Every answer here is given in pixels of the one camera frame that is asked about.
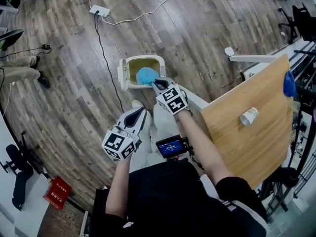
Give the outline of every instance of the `white cup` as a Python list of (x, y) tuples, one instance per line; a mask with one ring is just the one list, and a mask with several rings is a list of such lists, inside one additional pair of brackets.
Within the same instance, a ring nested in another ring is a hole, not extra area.
[(248, 126), (253, 123), (253, 121), (257, 118), (258, 114), (258, 110), (252, 107), (240, 116), (240, 120), (244, 125)]

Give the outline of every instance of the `white table leg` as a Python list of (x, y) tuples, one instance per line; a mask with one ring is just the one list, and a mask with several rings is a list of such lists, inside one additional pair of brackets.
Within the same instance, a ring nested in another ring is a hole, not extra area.
[(17, 9), (17, 8), (10, 7), (10, 6), (3, 6), (3, 5), (0, 5), (0, 10), (6, 10), (6, 11), (13, 12), (13, 13), (19, 12), (19, 9)]
[(235, 62), (259, 62), (259, 63), (272, 63), (277, 58), (273, 55), (233, 55), (229, 57), (230, 61)]
[(202, 110), (209, 105), (205, 100), (201, 99), (200, 97), (196, 96), (194, 93), (190, 92), (185, 87), (179, 85), (179, 88), (186, 92), (188, 97), (188, 102), (193, 104), (198, 110)]

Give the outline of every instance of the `power cable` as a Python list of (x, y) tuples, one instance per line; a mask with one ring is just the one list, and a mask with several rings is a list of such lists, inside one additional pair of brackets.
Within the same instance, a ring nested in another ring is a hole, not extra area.
[(0, 85), (0, 91), (1, 91), (2, 85), (3, 85), (3, 82), (4, 82), (4, 69), (3, 68), (0, 68), (0, 69), (2, 69), (2, 73), (3, 73), (3, 79), (2, 79), (2, 82), (1, 82), (1, 85)]
[(192, 157), (192, 155), (191, 155), (191, 160), (192, 160), (193, 162), (195, 162), (195, 163), (197, 164), (197, 166), (198, 166), (200, 169), (204, 170), (202, 164), (199, 163), (199, 162), (197, 162), (197, 161)]
[(103, 18), (103, 16), (101, 16), (101, 18), (102, 18), (103, 22), (105, 22), (105, 23), (107, 23), (107, 24), (109, 24), (109, 25), (112, 25), (112, 26), (116, 26), (116, 25), (118, 25), (118, 24), (120, 24), (120, 23), (136, 21), (137, 19), (141, 18), (142, 16), (149, 15), (149, 14), (153, 14), (153, 13), (155, 13), (156, 10), (158, 10), (158, 8), (159, 8), (160, 6), (162, 6), (165, 2), (167, 2), (167, 0), (164, 0), (161, 4), (159, 4), (159, 5), (157, 6), (157, 8), (154, 9), (154, 11), (144, 13), (144, 14), (138, 16), (138, 17), (135, 18), (135, 19), (128, 19), (128, 20), (119, 21), (119, 22), (117, 22), (117, 23), (110, 23), (110, 22), (105, 21), (104, 18)]
[(40, 53), (44, 53), (44, 54), (49, 54), (49, 53), (51, 52), (51, 48), (50, 48), (49, 45), (42, 45), (41, 47), (38, 47), (38, 48), (32, 48), (32, 49), (29, 49), (29, 50), (22, 50), (22, 51), (19, 51), (19, 52), (16, 52), (16, 53), (10, 53), (10, 54), (7, 54), (7, 55), (2, 56), (2, 57), (0, 57), (0, 58), (4, 58), (4, 57), (7, 57), (7, 56), (10, 56), (10, 55), (13, 55), (13, 54), (17, 54), (17, 53), (22, 53), (22, 52), (29, 52), (29, 51), (33, 51), (33, 50), (38, 50), (38, 49), (49, 50), (47, 53), (45, 53), (45, 52), (40, 52)]
[(109, 68), (108, 60), (107, 60), (107, 58), (105, 57), (105, 54), (104, 54), (104, 49), (103, 49), (103, 46), (102, 46), (102, 43), (101, 43), (101, 37), (100, 37), (100, 34), (99, 34), (99, 24), (98, 24), (98, 21), (99, 21), (99, 20), (98, 20), (98, 18), (96, 18), (97, 13), (98, 13), (98, 11), (96, 11), (96, 13), (94, 14), (94, 28), (95, 28), (95, 31), (96, 31), (97, 34), (98, 34), (98, 37), (99, 37), (99, 43), (100, 43), (100, 46), (101, 46), (101, 48), (102, 48), (102, 54), (103, 54), (103, 57), (104, 57), (104, 59), (105, 59), (105, 61), (106, 61), (107, 68), (108, 68), (108, 71), (109, 71), (110, 76), (111, 76), (112, 84), (113, 84), (114, 89), (115, 89), (115, 93), (116, 93), (116, 95), (117, 95), (117, 97), (118, 97), (120, 107), (122, 108), (122, 111), (124, 112), (123, 105), (122, 105), (122, 101), (121, 101), (120, 98), (119, 98), (118, 90), (117, 90), (117, 88), (116, 88), (116, 86), (115, 86), (115, 84), (114, 84), (113, 76), (112, 76), (112, 73), (111, 73), (110, 68)]
[(5, 114), (5, 110), (6, 110), (6, 108), (7, 108), (7, 107), (8, 107), (8, 105), (9, 105), (10, 96), (11, 96), (11, 87), (12, 87), (12, 84), (10, 83), (10, 92), (9, 92), (8, 102), (7, 102), (6, 107), (5, 107), (4, 111), (3, 111), (3, 115), (2, 115), (2, 117), (4, 116), (4, 114)]

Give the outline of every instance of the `office chair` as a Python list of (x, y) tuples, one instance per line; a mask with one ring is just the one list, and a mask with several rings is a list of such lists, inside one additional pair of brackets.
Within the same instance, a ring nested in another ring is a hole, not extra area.
[(0, 36), (0, 51), (7, 49), (13, 45), (23, 34), (24, 30), (18, 29), (7, 32)]
[(22, 132), (22, 142), (19, 142), (20, 149), (17, 149), (17, 147), (12, 144), (6, 147), (6, 152), (11, 161), (6, 161), (6, 164), (0, 162), (0, 165), (6, 173), (8, 173), (7, 169), (9, 168), (16, 175), (12, 203), (20, 211), (25, 202), (26, 183), (33, 175), (33, 169), (39, 174), (41, 171), (38, 165), (43, 165), (42, 161), (35, 158), (32, 149), (27, 148), (24, 135), (25, 132)]
[(296, 6), (292, 7), (294, 20), (292, 17), (289, 17), (282, 8), (279, 8), (278, 10), (284, 13), (288, 21), (288, 24), (280, 23), (278, 26), (280, 28), (282, 26), (288, 26), (291, 29), (291, 39), (288, 41), (289, 44), (292, 44), (294, 39), (298, 37), (295, 27), (303, 37), (303, 40), (316, 40), (316, 18), (310, 15), (304, 4), (303, 8), (297, 8)]

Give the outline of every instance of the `black shoe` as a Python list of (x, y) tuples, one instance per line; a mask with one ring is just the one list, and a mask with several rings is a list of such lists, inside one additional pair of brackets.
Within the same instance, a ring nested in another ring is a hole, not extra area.
[(50, 88), (49, 80), (46, 76), (43, 75), (42, 72), (40, 72), (40, 77), (38, 78), (39, 83), (41, 83), (46, 89)]
[(40, 62), (40, 57), (37, 55), (36, 56), (36, 63), (31, 66), (32, 69), (36, 69), (38, 67), (38, 63)]

